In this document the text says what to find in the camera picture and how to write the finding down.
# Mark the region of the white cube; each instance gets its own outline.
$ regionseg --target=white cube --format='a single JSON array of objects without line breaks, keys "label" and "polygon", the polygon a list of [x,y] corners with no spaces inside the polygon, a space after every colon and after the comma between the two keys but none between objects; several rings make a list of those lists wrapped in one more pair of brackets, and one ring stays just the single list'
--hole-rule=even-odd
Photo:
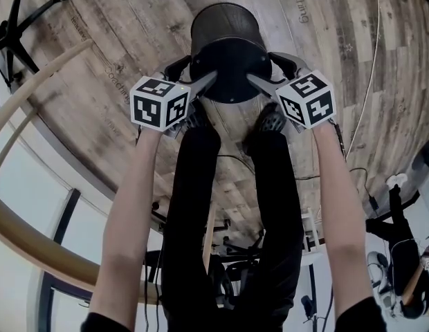
[{"label": "white cube", "polygon": [[336,114],[332,84],[315,70],[276,91],[284,115],[305,128],[324,122]]},{"label": "white cube", "polygon": [[191,88],[143,76],[130,90],[131,121],[165,131],[187,117]]}]

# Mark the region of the black bucket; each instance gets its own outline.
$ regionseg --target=black bucket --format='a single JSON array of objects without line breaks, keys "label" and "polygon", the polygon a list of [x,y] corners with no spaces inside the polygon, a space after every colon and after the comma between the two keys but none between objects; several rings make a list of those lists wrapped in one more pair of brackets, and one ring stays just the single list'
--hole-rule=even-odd
[{"label": "black bucket", "polygon": [[192,63],[195,80],[217,70],[217,81],[205,96],[222,103],[254,98],[259,91],[246,79],[247,73],[271,77],[271,61],[253,14],[233,3],[216,3],[204,8],[191,29]]}]

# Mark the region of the hand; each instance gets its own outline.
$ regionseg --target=hand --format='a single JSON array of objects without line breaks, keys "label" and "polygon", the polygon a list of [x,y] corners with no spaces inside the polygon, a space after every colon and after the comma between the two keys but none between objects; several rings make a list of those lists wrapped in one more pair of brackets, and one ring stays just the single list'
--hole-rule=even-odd
[{"label": "hand", "polygon": [[429,269],[429,245],[421,255],[421,265],[424,269]]}]

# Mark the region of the person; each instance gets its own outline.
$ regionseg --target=person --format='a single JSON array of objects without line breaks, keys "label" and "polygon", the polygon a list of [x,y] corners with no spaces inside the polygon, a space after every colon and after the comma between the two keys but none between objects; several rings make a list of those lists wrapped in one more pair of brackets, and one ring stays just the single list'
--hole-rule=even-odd
[{"label": "person", "polygon": [[[161,300],[168,331],[282,331],[293,307],[304,235],[289,148],[280,133],[286,119],[275,104],[269,104],[244,140],[244,151],[255,165],[257,199],[266,234],[257,270],[234,310],[226,311],[216,305],[201,255],[221,140],[202,104],[195,101],[194,107],[179,151],[164,231]],[[385,331],[365,261],[365,214],[357,189],[334,127],[324,122],[313,129],[313,134],[336,331],[354,326],[362,331]],[[134,330],[160,139],[161,134],[151,129],[140,134],[104,230],[102,265],[82,331],[102,327]]]},{"label": "person", "polygon": [[387,280],[394,294],[402,297],[400,305],[403,316],[416,319],[424,314],[429,315],[429,274],[425,269],[429,261],[429,246],[422,255],[419,254],[410,225],[403,214],[400,193],[406,181],[406,174],[387,179],[393,223],[368,219],[365,224],[367,232],[388,242],[391,262]]}]

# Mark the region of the wooden floor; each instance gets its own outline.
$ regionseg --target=wooden floor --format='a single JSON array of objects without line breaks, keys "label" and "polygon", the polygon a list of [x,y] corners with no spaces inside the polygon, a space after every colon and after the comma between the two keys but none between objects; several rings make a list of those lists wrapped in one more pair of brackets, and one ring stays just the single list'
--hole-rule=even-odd
[{"label": "wooden floor", "polygon": [[[45,1],[22,0],[22,17]],[[373,62],[376,0],[70,0],[25,32],[25,47],[42,66],[81,40],[91,38],[95,46],[52,76],[32,102],[48,100],[41,117],[110,187],[118,187],[134,148],[136,128],[129,120],[129,89],[163,62],[190,53],[195,14],[217,1],[247,7],[259,22],[268,50],[297,55],[334,83],[337,121],[349,146]],[[410,175],[404,200],[423,179],[422,173],[412,173],[410,164],[429,139],[429,4],[424,0],[380,2],[374,80],[348,162],[349,168],[368,170],[367,188],[384,212],[388,211],[387,177],[397,172]],[[0,0],[0,21],[8,16],[11,3]],[[223,141],[222,154],[243,156],[241,139],[264,103],[260,96],[238,105],[205,102]],[[297,134],[291,125],[285,132],[296,176],[318,174],[311,132]],[[182,135],[178,141],[164,138],[158,153],[154,197],[162,214],[172,193],[180,139]],[[374,216],[367,206],[364,171],[353,171],[352,176],[367,216]],[[319,180],[299,181],[298,191],[302,207],[316,213]],[[261,228],[259,208],[254,178],[246,167],[220,158],[213,197],[219,204],[217,218],[232,221],[231,239],[256,237]],[[289,200],[280,200],[287,202],[289,212]]]}]

